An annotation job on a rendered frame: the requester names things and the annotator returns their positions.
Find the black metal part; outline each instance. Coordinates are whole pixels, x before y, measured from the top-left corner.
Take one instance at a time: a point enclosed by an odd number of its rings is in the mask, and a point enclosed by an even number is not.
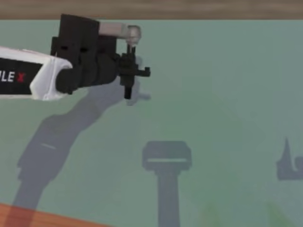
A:
[[[73,68],[58,74],[56,88],[72,94],[78,88],[108,84],[120,76],[124,97],[130,99],[134,77],[149,77],[150,69],[138,69],[135,48],[127,46],[127,53],[117,54],[117,37],[99,35],[99,24],[85,17],[61,15],[59,35],[52,38],[51,55],[68,60]]]

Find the wooden floor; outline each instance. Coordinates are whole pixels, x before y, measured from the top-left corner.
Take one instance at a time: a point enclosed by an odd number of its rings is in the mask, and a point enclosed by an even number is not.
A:
[[[303,19],[302,0],[0,0],[0,19]]]
[[[109,227],[59,215],[0,204],[0,227]]]

